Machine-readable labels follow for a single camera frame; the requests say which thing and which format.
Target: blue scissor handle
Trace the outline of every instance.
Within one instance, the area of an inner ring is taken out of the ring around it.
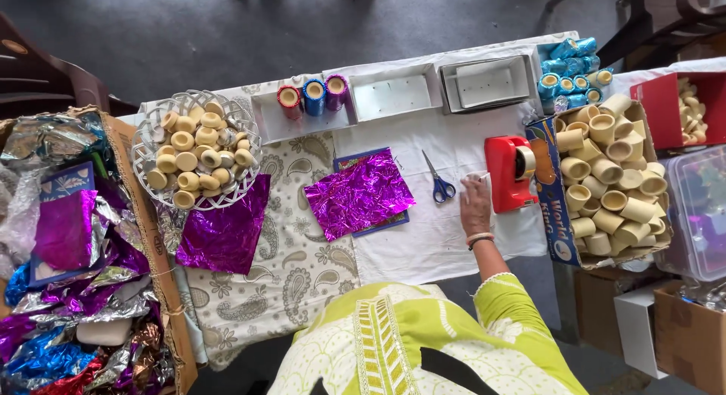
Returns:
[[[456,195],[456,188],[441,178],[433,179],[433,200],[436,203],[443,203],[447,198]]]

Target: gray carpet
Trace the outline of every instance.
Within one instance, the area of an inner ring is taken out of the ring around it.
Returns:
[[[0,0],[0,11],[40,48],[139,103],[189,88],[254,84],[571,29],[604,43],[618,28],[616,0],[567,0],[542,22],[546,1]],[[546,323],[559,327],[549,260],[509,264]],[[474,275],[440,286],[472,311],[468,293],[479,282]],[[224,372],[200,371],[192,394],[247,393],[253,381],[273,379],[289,344],[280,338],[251,345]],[[629,370],[592,348],[562,349],[588,389]],[[701,392],[666,378],[645,393]]]

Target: woman's arm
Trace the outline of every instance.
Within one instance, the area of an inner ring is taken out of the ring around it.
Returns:
[[[484,182],[463,179],[461,183],[465,187],[465,191],[461,192],[459,196],[464,233],[469,237],[473,234],[489,232],[489,217],[492,214],[492,198],[489,195],[489,189]],[[474,242],[473,251],[482,282],[497,273],[509,272],[494,241]]]

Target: brown plastic chair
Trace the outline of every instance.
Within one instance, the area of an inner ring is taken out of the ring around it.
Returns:
[[[679,50],[726,30],[719,19],[726,6],[706,8],[709,0],[630,0],[628,22],[598,52],[605,67],[625,58],[625,70],[667,66]]]
[[[112,115],[139,105],[110,97],[94,75],[34,47],[0,12],[0,119],[94,104]]]

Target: plastic container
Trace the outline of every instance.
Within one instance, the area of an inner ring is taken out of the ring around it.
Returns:
[[[661,163],[674,235],[670,248],[656,254],[658,268],[704,282],[726,277],[726,146]]]

